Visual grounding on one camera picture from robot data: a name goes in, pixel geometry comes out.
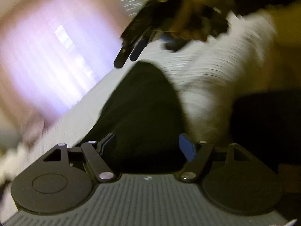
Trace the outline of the person right hand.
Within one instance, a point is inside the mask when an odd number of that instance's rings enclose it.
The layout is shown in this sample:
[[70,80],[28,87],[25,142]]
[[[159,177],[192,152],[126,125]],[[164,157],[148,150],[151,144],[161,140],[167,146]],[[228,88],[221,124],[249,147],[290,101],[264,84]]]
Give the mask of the person right hand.
[[176,15],[166,22],[163,30],[175,38],[205,42],[209,36],[209,29],[201,27],[201,24],[192,26],[193,17],[202,17],[204,8],[208,6],[217,9],[219,14],[225,18],[234,5],[234,0],[182,0]]

